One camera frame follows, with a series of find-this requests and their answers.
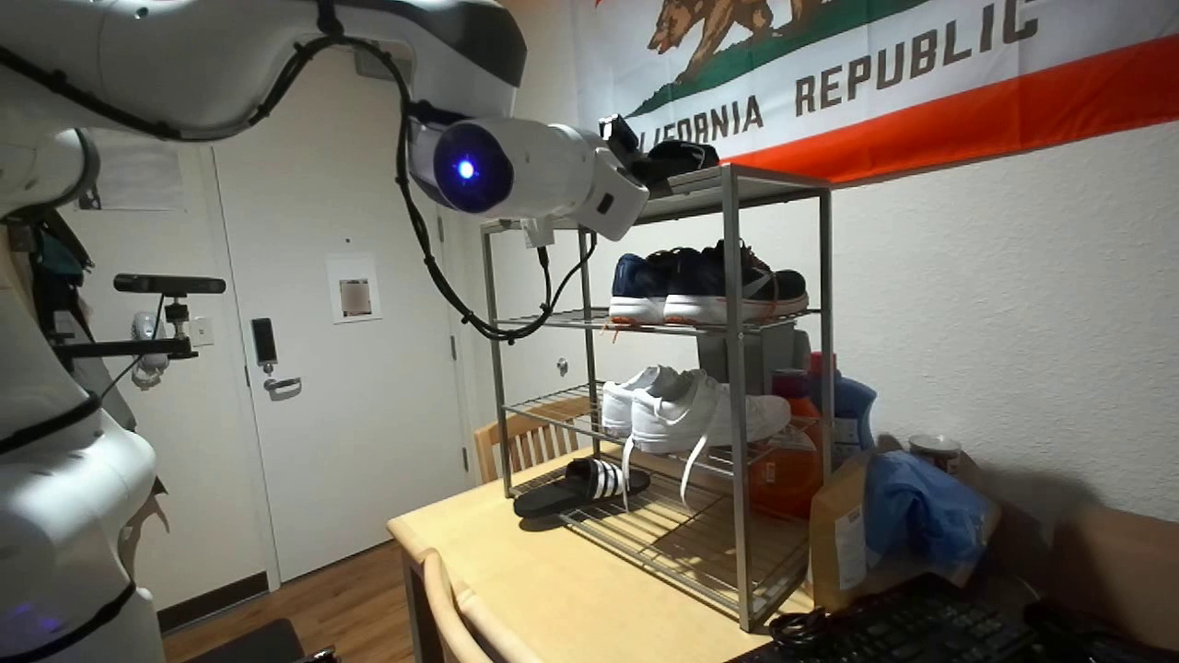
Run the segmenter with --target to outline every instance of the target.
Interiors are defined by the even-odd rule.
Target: door handle
[[[303,381],[264,381],[260,386],[269,391],[274,400],[303,395]]]

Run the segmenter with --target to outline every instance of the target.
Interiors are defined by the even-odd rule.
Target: red stripe
[[[828,186],[1035,152],[1179,119],[1179,37],[1121,48],[731,162]]]

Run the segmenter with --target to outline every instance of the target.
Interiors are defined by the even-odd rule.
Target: door
[[[326,50],[269,123],[215,147],[280,583],[469,486],[448,326],[393,188],[393,119],[392,82]]]

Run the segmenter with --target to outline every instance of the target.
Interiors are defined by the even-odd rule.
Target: wooden table
[[[522,532],[500,483],[404,512],[392,521],[392,535],[415,560],[404,567],[420,567],[424,554],[439,548],[448,580],[472,589],[500,625],[554,663],[720,663],[768,643],[768,634],[744,634],[731,615],[565,528]],[[791,592],[786,608],[808,610],[809,598]]]

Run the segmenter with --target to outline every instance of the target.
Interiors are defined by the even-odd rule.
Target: wooden floor
[[[380,545],[318,575],[295,580],[269,598],[254,598],[171,630],[171,663],[194,661],[269,618],[291,618],[305,652],[330,648],[338,663],[412,661],[402,555],[393,545]]]

